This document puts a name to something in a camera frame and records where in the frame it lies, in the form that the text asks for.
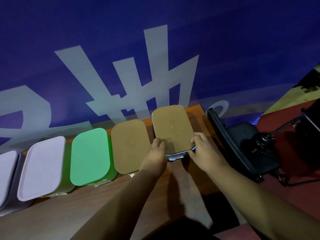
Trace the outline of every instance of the white container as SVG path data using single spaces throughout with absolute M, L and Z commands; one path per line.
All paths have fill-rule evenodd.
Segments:
M 74 189 L 70 181 L 71 145 L 58 136 L 34 144 L 26 155 L 18 199 L 27 201 L 65 195 Z
M 0 216 L 23 210 L 33 202 L 22 202 L 17 198 L 24 159 L 16 151 L 0 155 Z

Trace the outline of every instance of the person's left hand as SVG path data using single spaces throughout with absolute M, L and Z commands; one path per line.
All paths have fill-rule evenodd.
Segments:
M 150 145 L 150 150 L 144 158 L 139 171 L 146 171 L 157 179 L 160 178 L 167 168 L 168 158 L 166 157 L 166 149 L 166 143 L 160 138 L 155 138 Z

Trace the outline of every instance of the backdrop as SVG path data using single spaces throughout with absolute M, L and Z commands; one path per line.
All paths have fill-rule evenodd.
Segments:
M 162 106 L 260 115 L 319 61 L 320 0 L 1 0 L 0 153 Z

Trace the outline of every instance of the wooden surface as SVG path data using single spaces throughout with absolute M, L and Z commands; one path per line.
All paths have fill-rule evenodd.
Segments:
M 214 143 L 211 136 L 216 135 L 200 105 L 189 107 L 186 112 L 193 130 L 205 133 Z M 153 141 L 152 119 L 144 122 L 149 139 Z M 31 207 L 0 217 L 0 239 L 70 239 L 130 179 L 128 175 L 118 174 L 112 182 L 97 188 L 82 186 L 68 195 L 36 199 Z M 229 211 L 225 197 L 192 160 L 168 162 L 141 212 L 131 239 L 141 239 L 184 215 L 215 231 L 225 222 L 235 221 L 232 214 L 226 217 Z

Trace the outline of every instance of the person's right arm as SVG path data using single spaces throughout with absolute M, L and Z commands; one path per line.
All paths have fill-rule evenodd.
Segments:
M 271 239 L 320 239 L 317 219 L 238 173 L 225 162 L 217 146 L 212 146 L 205 134 L 194 134 L 190 143 L 195 142 L 196 152 L 188 151 L 190 157 L 229 197 L 250 225 Z

